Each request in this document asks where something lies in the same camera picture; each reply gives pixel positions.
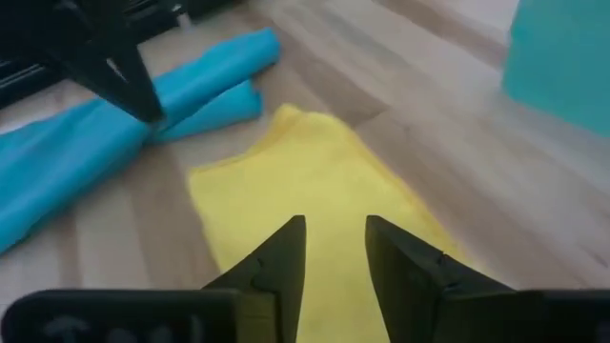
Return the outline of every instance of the yellow cloth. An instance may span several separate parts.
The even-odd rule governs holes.
[[[331,115],[282,106],[258,144],[193,170],[190,188],[223,272],[293,215],[305,214],[298,342],[388,340],[364,247],[368,214],[463,260],[415,194]]]

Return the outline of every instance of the microfiber towel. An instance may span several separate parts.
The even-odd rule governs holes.
[[[166,118],[154,128],[96,99],[0,135],[0,252],[125,167],[144,143],[259,115],[260,97],[248,79],[278,57],[279,42],[265,29],[220,43],[157,77]]]
[[[364,245],[379,214],[464,261],[417,196],[331,115],[284,105],[242,156],[191,171],[189,187],[221,271],[295,214],[307,222],[299,342],[383,342]]]

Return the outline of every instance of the blue cloth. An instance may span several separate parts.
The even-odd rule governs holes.
[[[610,135],[610,2],[521,0],[503,87],[514,99]]]
[[[259,115],[260,97],[247,80],[278,58],[276,36],[265,29],[159,76],[154,84],[166,119],[156,129],[96,99],[0,135],[0,252],[125,167],[146,142]]]

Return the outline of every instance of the wood grain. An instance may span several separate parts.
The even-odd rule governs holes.
[[[283,52],[255,79],[265,115],[144,151],[0,256],[0,307],[52,287],[184,289],[214,278],[184,175],[248,149],[283,102],[350,124],[497,279],[609,287],[610,142],[501,94],[516,3],[259,0],[145,43],[157,75],[272,27]],[[64,82],[1,111],[0,131],[89,97]]]

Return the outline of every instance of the teal object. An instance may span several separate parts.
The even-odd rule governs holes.
[[[0,135],[0,252],[124,168],[145,143],[259,115],[260,96],[248,79],[278,58],[279,42],[265,29],[157,77],[166,119],[154,128],[96,99]]]
[[[610,135],[610,2],[521,0],[503,78],[511,97]]]

